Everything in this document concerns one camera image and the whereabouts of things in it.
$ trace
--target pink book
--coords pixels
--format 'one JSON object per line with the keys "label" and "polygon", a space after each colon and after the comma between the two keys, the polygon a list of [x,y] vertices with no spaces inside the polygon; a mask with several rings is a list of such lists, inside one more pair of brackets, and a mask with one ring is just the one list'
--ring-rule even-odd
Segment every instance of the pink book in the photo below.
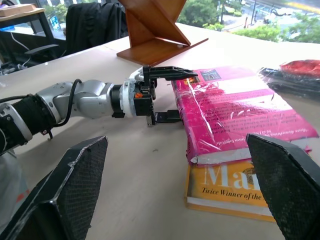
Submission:
{"label": "pink book", "polygon": [[242,67],[195,71],[173,81],[187,133],[190,164],[215,165],[251,158],[246,135],[256,133],[306,149],[316,130],[256,74]]}

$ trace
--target yellow book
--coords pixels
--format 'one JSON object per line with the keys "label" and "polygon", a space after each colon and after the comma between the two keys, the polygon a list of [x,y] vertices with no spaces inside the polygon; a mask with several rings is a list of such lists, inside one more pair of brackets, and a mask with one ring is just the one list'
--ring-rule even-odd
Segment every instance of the yellow book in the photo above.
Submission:
{"label": "yellow book", "polygon": [[185,204],[190,209],[275,222],[251,161],[189,166]]}

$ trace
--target black cable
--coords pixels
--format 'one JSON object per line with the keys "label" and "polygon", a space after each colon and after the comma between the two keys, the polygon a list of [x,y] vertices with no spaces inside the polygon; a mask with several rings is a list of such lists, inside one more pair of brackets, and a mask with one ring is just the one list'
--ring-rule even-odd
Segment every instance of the black cable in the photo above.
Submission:
{"label": "black cable", "polygon": [[62,123],[54,125],[54,127],[62,127],[63,125],[66,125],[67,122],[69,121],[70,116],[71,116],[71,111],[72,111],[72,104],[74,102],[76,86],[78,83],[82,83],[82,81],[80,79],[76,79],[72,84],[70,96],[69,96],[69,102],[68,102],[68,109],[67,109],[66,117],[65,117],[64,121]]}
{"label": "black cable", "polygon": [[6,98],[2,98],[0,99],[0,104],[8,102],[8,101],[12,101],[12,100],[18,100],[18,99],[23,99],[26,96],[10,96],[10,97],[6,97]]}

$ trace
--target stacked books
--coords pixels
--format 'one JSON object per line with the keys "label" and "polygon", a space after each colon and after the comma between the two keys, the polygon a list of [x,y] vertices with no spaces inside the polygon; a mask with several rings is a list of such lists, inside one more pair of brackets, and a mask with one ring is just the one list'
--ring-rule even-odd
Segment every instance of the stacked books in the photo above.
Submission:
{"label": "stacked books", "polygon": [[273,221],[246,135],[278,138],[307,150],[317,132],[251,70],[227,66],[195,72],[198,77],[172,82],[188,139],[186,205]]}

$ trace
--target table surface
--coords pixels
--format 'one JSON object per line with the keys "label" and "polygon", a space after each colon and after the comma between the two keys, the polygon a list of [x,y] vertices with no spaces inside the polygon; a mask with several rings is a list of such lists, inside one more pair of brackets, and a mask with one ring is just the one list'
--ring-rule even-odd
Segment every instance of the table surface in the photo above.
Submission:
{"label": "table surface", "polygon": [[[254,70],[295,59],[319,57],[320,45],[274,43],[180,25],[187,35],[209,37],[161,66],[205,69],[241,65]],[[129,47],[123,38],[70,56],[0,77],[0,95],[36,93],[57,82],[97,79],[121,84],[140,66],[118,58]],[[168,82],[158,81],[156,111],[174,109]],[[320,106],[310,100],[283,96],[320,132]],[[109,147],[99,199],[87,240],[283,240],[275,223],[190,210],[184,206],[187,138],[181,123],[147,127],[144,117],[71,118],[52,130],[54,138],[37,134],[16,148],[29,187],[43,178],[71,146],[106,135]],[[311,142],[312,157],[320,163],[319,141]]]}
{"label": "table surface", "polygon": [[39,13],[42,13],[44,11],[45,11],[44,8],[35,8],[32,11],[26,11],[26,12],[23,12],[23,13],[18,13],[18,14],[14,14],[14,15],[10,15],[10,16],[0,17],[0,22],[12,20],[12,19],[18,19],[18,18],[22,18],[22,17],[25,17],[25,16],[33,15],[33,14],[39,14]]}

